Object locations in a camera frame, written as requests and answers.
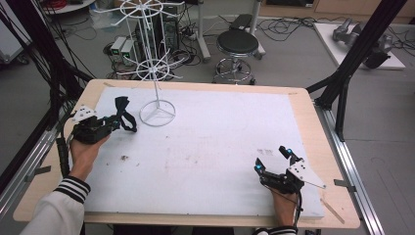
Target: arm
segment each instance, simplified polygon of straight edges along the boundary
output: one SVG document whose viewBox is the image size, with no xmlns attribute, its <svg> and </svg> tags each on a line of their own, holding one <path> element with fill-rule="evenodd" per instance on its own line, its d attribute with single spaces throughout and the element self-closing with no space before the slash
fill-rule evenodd
<svg viewBox="0 0 415 235">
<path fill-rule="evenodd" d="M 37 203 L 33 219 L 21 234 L 79 234 L 84 216 L 83 203 L 91 190 L 84 181 L 101 145 L 108 138 L 94 145 L 76 140 L 70 142 L 73 167 L 69 176 Z"/>
<path fill-rule="evenodd" d="M 261 228 L 256 230 L 254 235 L 296 235 L 294 227 L 294 212 L 297 207 L 297 194 L 281 194 L 275 189 L 270 188 L 274 202 L 275 218 L 278 227 L 273 229 Z"/>
</svg>

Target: white wire rack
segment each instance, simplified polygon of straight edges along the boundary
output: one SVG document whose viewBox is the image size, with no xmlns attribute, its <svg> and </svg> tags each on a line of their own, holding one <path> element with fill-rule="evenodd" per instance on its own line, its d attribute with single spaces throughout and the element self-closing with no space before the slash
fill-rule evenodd
<svg viewBox="0 0 415 235">
<path fill-rule="evenodd" d="M 137 25 L 141 31 L 140 37 L 141 41 L 143 42 L 143 54 L 145 56 L 145 60 L 141 63 L 138 63 L 138 56 L 137 50 L 133 43 L 133 51 L 134 56 L 137 61 L 133 61 L 129 58 L 124 57 L 124 60 L 127 60 L 133 64 L 135 64 L 136 70 L 135 71 L 128 71 L 128 72 L 118 72 L 118 74 L 137 74 L 137 76 L 141 80 L 151 80 L 155 84 L 155 91 L 156 91 L 156 100 L 147 103 L 141 110 L 140 110 L 140 119 L 150 125 L 150 126 L 163 126 L 169 124 L 172 120 L 174 120 L 176 116 L 175 108 L 173 104 L 166 100 L 161 100 L 159 97 L 159 89 L 160 86 L 158 84 L 159 80 L 164 80 L 168 76 L 172 76 L 175 78 L 182 78 L 181 76 L 176 76 L 171 74 L 170 67 L 177 66 L 178 64 L 182 63 L 184 59 L 169 63 L 168 62 L 168 53 L 165 45 L 165 34 L 164 28 L 161 27 L 161 45 L 164 49 L 164 55 L 159 55 L 159 50 L 156 46 L 152 47 L 151 45 L 156 44 L 156 36 L 155 31 L 153 30 L 153 26 L 156 25 L 153 23 L 153 18 L 155 16 L 159 16 L 161 20 L 161 25 L 163 25 L 163 16 L 161 14 L 170 16 L 170 17 L 177 17 L 171 13 L 165 12 L 163 8 L 165 6 L 176 6 L 179 7 L 183 5 L 184 2 L 181 3 L 162 3 L 158 0 L 135 0 L 135 2 L 131 0 L 122 1 L 119 8 L 114 8 L 110 10 L 104 11 L 95 11 L 97 13 L 107 13 L 113 11 L 120 11 L 123 14 L 123 17 L 117 22 L 112 23 L 112 25 L 119 25 L 120 23 L 126 21 L 128 32 L 130 38 L 132 37 L 131 26 L 128 19 L 133 19 L 137 21 Z"/>
</svg>

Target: stool base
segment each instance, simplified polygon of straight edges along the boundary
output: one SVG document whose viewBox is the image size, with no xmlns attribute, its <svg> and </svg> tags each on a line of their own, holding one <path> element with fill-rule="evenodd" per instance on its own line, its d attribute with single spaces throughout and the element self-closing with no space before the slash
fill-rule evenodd
<svg viewBox="0 0 415 235">
<path fill-rule="evenodd" d="M 233 81 L 235 84 L 250 78 L 250 85 L 255 85 L 254 76 L 251 74 L 251 66 L 237 58 L 222 59 L 216 65 L 216 76 L 213 78 L 213 83 L 216 83 L 217 77 Z"/>
</svg>

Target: wheel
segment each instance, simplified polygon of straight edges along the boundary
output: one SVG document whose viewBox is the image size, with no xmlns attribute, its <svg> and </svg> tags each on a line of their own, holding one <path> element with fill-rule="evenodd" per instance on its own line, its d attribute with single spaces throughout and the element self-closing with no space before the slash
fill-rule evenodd
<svg viewBox="0 0 415 235">
<path fill-rule="evenodd" d="M 262 55 L 259 52 L 256 52 L 254 54 L 254 57 L 257 58 L 258 60 L 262 60 Z"/>
<path fill-rule="evenodd" d="M 16 61 L 21 65 L 28 65 L 28 59 L 24 54 L 19 54 L 16 57 Z"/>
<path fill-rule="evenodd" d="M 256 84 L 256 80 L 255 80 L 255 78 L 251 78 L 251 80 L 250 80 L 250 85 L 255 85 Z"/>
</svg>

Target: human hand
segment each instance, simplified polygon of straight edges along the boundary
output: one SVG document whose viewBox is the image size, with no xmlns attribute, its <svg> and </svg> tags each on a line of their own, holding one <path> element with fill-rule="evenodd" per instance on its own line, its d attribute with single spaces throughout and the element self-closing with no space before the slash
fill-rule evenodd
<svg viewBox="0 0 415 235">
<path fill-rule="evenodd" d="M 279 226 L 293 226 L 294 212 L 297 207 L 299 195 L 282 194 L 278 190 L 270 188 L 274 201 L 275 217 Z"/>
<path fill-rule="evenodd" d="M 75 139 L 70 141 L 70 154 L 72 156 L 72 169 L 70 176 L 85 181 L 97 159 L 100 147 L 110 138 L 110 135 L 98 141 L 96 144 L 83 144 Z"/>
</svg>

